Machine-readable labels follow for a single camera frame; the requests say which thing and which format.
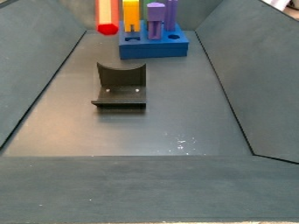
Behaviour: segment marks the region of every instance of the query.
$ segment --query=slanted wall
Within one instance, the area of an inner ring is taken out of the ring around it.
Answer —
[[[57,0],[0,8],[0,146],[84,31]]]
[[[196,30],[257,155],[299,162],[299,23],[224,0]]]

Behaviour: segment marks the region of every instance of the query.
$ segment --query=gray surface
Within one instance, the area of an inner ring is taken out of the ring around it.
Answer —
[[[88,29],[95,29],[95,0],[60,0],[60,2]],[[220,2],[221,0],[181,0],[177,11],[177,21],[181,28],[185,31],[193,31]]]
[[[8,4],[14,3],[17,0],[0,0],[0,9],[4,8]]]
[[[257,155],[299,162],[299,24],[257,0],[227,0],[197,29]]]
[[[299,221],[299,166],[257,157],[0,158],[0,222]]]
[[[239,130],[193,31],[189,55],[120,60],[117,36],[91,31],[14,132],[4,156],[248,156]],[[97,110],[96,63],[147,64],[147,108]]]
[[[49,82],[83,33],[55,0],[0,9],[0,145]]]

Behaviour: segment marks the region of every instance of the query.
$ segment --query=blue block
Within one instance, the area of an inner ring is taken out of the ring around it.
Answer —
[[[121,60],[187,56],[189,40],[179,25],[175,31],[163,31],[163,38],[149,40],[144,21],[140,32],[124,32],[124,22],[119,23],[119,55]]]

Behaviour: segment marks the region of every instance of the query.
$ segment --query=orange cylinder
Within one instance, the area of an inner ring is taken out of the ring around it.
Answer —
[[[117,0],[96,0],[96,30],[104,35],[115,35],[117,27]]]

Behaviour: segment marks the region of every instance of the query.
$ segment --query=black holder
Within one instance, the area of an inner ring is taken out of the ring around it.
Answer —
[[[115,69],[97,63],[100,90],[97,107],[145,107],[145,64],[133,69]]]

